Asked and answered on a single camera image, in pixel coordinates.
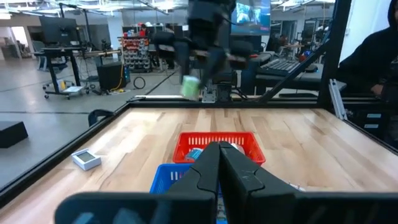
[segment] blue basket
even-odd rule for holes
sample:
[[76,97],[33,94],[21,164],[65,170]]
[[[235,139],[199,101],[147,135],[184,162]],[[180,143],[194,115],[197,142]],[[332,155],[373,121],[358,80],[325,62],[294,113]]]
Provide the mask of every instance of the blue basket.
[[[150,187],[151,194],[163,194],[183,177],[184,173],[189,170],[192,164],[162,164],[157,168],[156,175],[152,186]],[[217,221],[217,224],[227,224],[226,221]]]

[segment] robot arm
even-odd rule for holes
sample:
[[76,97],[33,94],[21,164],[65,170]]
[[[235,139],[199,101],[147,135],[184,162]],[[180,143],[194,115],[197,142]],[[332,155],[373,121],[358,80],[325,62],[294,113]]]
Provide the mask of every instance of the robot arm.
[[247,42],[231,44],[229,49],[218,44],[218,34],[223,23],[231,23],[229,16],[236,7],[235,0],[191,0],[188,7],[188,38],[177,38],[171,33],[159,32],[154,38],[159,56],[173,58],[180,65],[181,74],[190,74],[190,57],[205,62],[201,80],[192,94],[199,94],[208,80],[225,68],[246,68],[252,52]]

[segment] screen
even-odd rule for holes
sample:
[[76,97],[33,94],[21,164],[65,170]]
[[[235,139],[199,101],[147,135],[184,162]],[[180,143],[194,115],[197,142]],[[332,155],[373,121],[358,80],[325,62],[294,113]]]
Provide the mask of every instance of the screen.
[[232,12],[231,25],[232,35],[269,35],[271,23],[271,0],[252,0],[254,5],[250,5],[250,0],[238,0],[236,8]]
[[70,45],[71,41],[79,41],[75,19],[40,16],[45,43]]
[[95,157],[88,152],[83,152],[82,154],[77,155],[77,157],[79,157],[79,159],[81,159],[83,162],[88,162],[92,159],[95,159]]

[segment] keyboard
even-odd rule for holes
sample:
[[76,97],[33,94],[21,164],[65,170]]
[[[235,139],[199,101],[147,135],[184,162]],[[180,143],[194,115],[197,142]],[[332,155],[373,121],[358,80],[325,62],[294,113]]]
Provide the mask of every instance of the keyboard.
[[300,65],[300,62],[286,59],[273,60],[261,67],[257,74],[286,76]]

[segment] green object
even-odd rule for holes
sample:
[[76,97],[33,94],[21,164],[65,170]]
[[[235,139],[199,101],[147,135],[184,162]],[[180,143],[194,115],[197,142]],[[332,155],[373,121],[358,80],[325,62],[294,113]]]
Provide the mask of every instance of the green object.
[[199,100],[199,85],[200,80],[193,76],[184,76],[181,86],[181,95],[188,100]]

